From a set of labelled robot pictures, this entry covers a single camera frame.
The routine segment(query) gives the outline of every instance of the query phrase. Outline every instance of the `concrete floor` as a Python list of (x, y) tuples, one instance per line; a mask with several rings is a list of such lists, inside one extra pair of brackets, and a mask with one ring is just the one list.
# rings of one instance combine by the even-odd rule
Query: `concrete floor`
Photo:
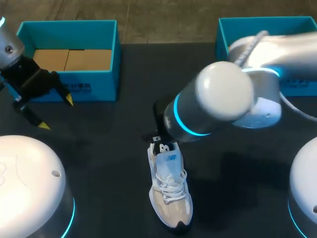
[(310, 15), (317, 0), (0, 0), (14, 30), (26, 20), (116, 19), (122, 43), (213, 42), (219, 17)]

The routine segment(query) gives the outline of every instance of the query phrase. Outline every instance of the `cyan box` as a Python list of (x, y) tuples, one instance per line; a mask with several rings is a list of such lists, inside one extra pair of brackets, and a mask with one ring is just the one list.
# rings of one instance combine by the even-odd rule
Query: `cyan box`
[[(216, 36), (216, 59), (226, 60), (228, 47), (236, 40), (254, 36), (262, 30), (270, 35), (292, 35), (317, 31), (310, 16), (220, 18)], [(317, 96), (317, 82), (286, 80), (281, 82), (285, 96)]]
[[(111, 50), (109, 70), (59, 71), (75, 102), (115, 101), (119, 86), (120, 39), (115, 20), (101, 21), (26, 21), (17, 32), (25, 45), (24, 55), (35, 50)], [(36, 102), (62, 101), (55, 90)]]

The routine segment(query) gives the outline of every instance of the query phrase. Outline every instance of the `shoelace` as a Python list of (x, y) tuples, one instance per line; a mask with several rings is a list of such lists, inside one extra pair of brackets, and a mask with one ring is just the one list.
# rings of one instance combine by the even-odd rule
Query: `shoelace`
[(157, 173), (155, 176), (161, 183), (159, 188), (162, 191), (164, 202), (181, 200), (186, 196), (184, 182), (187, 177), (187, 172), (185, 170), (181, 172), (178, 181), (171, 181), (171, 176), (167, 176), (166, 180), (162, 180)]

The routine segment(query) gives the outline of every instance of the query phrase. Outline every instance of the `black tabletop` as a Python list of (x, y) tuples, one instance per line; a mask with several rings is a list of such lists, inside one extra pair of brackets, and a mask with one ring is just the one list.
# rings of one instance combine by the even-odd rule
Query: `black tabletop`
[[(33, 128), (0, 95), (2, 135), (43, 141), (62, 160), (76, 201), (69, 238), (168, 238), (150, 200), (148, 144), (153, 102), (177, 93), (214, 61), (214, 44), (123, 45), (120, 96), (115, 103), (34, 104), (52, 131)], [(316, 114), (314, 98), (293, 98)], [(193, 198), (184, 237), (296, 238), (288, 214), (292, 161), (317, 136), (317, 125), (283, 107), (281, 121), (259, 130), (227, 128), (180, 144)]]

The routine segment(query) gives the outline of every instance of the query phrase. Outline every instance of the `shoe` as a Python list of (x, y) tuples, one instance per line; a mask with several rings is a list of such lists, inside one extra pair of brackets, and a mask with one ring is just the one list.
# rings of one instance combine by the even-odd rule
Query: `shoe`
[(152, 175), (149, 196), (157, 216), (169, 228), (186, 228), (193, 216), (193, 202), (177, 143), (150, 144), (148, 157)]

